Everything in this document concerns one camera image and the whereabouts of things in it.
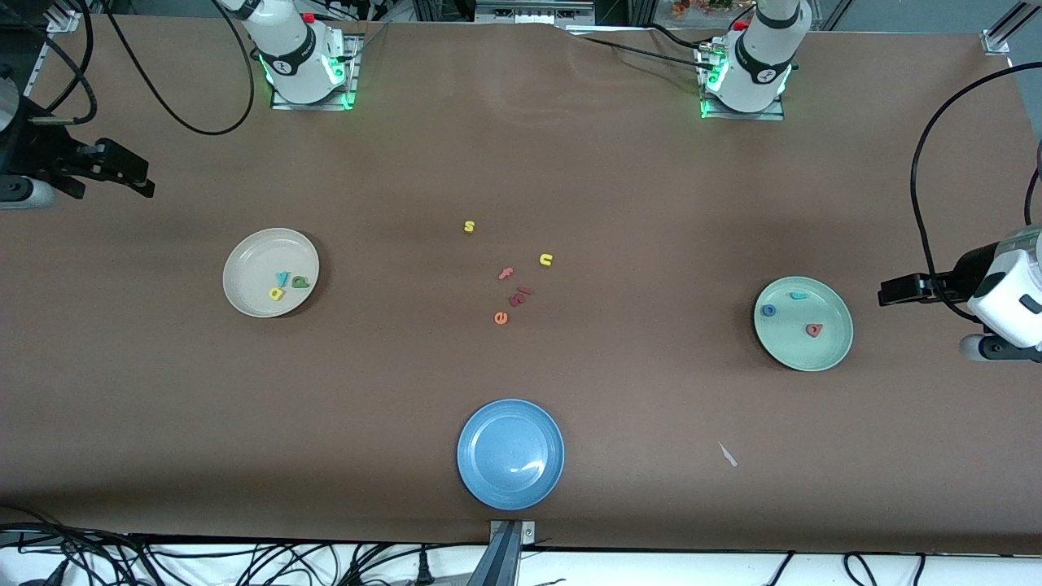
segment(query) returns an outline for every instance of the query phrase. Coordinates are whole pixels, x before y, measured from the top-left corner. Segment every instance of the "light green plate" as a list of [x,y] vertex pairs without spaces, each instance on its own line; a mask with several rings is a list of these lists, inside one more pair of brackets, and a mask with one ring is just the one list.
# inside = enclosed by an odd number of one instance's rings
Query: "light green plate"
[[[793,299],[790,295],[807,295]],[[774,306],[774,316],[764,315],[764,306]],[[843,299],[825,284],[805,276],[787,276],[767,286],[752,310],[760,343],[775,360],[789,368],[816,372],[840,363],[853,343],[853,319]],[[822,325],[821,334],[807,333],[811,323]]]

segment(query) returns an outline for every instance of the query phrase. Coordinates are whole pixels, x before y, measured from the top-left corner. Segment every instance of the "small white scrap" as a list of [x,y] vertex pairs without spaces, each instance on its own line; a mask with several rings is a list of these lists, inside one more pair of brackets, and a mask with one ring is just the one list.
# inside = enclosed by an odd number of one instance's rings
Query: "small white scrap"
[[730,462],[731,467],[737,468],[738,467],[738,461],[735,460],[735,457],[731,456],[729,451],[727,451],[727,448],[724,447],[722,443],[720,443],[720,442],[717,442],[717,443],[720,444],[720,449],[723,450],[723,457],[726,458],[728,462]]

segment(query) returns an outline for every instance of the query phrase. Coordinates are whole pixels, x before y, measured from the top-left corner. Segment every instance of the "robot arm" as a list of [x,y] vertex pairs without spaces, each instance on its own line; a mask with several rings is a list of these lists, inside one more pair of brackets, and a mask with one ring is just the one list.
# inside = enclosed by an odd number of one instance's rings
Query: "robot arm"
[[706,90],[727,107],[756,113],[785,90],[796,54],[811,28],[807,0],[760,0],[745,30],[730,30],[722,39],[726,62]]
[[880,284],[880,306],[966,302],[985,334],[963,338],[960,350],[974,361],[1029,360],[1042,363],[1042,224],[1017,230],[1001,242],[963,254],[956,267],[928,276],[916,273]]
[[75,177],[113,181],[152,197],[148,162],[109,139],[86,145],[65,126],[38,124],[53,118],[0,75],[0,210],[50,207],[55,191],[82,199]]
[[268,79],[286,100],[309,104],[344,83],[344,33],[297,11],[293,0],[220,0],[243,21]]

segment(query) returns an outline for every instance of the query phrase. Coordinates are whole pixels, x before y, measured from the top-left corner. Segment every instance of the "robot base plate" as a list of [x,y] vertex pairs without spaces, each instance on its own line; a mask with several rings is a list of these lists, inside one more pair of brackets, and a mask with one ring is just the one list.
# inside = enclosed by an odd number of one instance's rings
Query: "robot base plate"
[[[724,41],[724,38],[717,36],[713,40],[712,44],[706,43],[698,49],[695,49],[695,62],[706,63],[713,66],[719,65],[721,54],[726,53],[726,50],[723,47]],[[727,107],[722,101],[720,101],[720,98],[717,97],[716,94],[710,92],[706,88],[710,76],[714,74],[715,73],[711,70],[698,70],[698,93],[701,100],[700,108],[702,118],[726,118],[729,120],[785,120],[785,112],[782,108],[780,97],[775,97],[774,101],[771,102],[771,105],[760,112],[738,112]]]
[[346,55],[349,58],[344,63],[336,66],[343,68],[344,82],[333,89],[325,98],[312,102],[309,104],[299,104],[294,103],[282,96],[278,92],[272,91],[271,95],[271,108],[272,109],[301,109],[301,111],[319,111],[319,112],[342,112],[346,109],[354,108],[354,97],[358,91],[358,74],[362,70],[362,48],[364,46],[364,34],[344,34],[343,35],[343,51],[340,52],[342,55]]

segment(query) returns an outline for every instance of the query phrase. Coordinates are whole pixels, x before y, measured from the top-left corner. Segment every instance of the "metal mounting plate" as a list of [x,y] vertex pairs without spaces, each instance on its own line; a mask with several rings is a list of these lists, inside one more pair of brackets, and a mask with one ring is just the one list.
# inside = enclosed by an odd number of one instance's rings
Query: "metal mounting plate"
[[362,72],[362,49],[365,46],[364,34],[344,34],[340,54],[348,57],[339,67],[344,68],[344,83],[336,88],[324,99],[309,104],[298,104],[288,101],[278,92],[272,92],[272,109],[298,109],[319,112],[341,112],[354,108],[354,97],[358,92],[358,75]]
[[[496,535],[496,530],[499,526],[507,521],[492,521],[489,523],[489,540],[491,541],[493,536]],[[521,521],[521,544],[531,545],[536,542],[536,521],[535,520],[523,520]]]
[[1003,42],[1001,45],[992,45],[988,39],[988,30],[981,31],[981,46],[984,47],[985,54],[1002,55],[1010,52],[1009,43]]
[[[717,62],[721,58],[721,52],[726,53],[726,50],[722,48],[723,42],[724,38],[717,36],[713,40],[712,44],[704,45],[704,48],[699,47],[698,49],[694,49],[695,62],[711,64],[714,66],[718,65]],[[713,75],[713,73],[709,70],[698,70],[699,107],[702,118],[724,118],[728,120],[785,120],[785,111],[782,107],[782,98],[779,96],[774,98],[771,105],[760,112],[738,112],[727,107],[722,101],[720,101],[720,98],[713,92],[710,92],[706,87],[710,75]]]

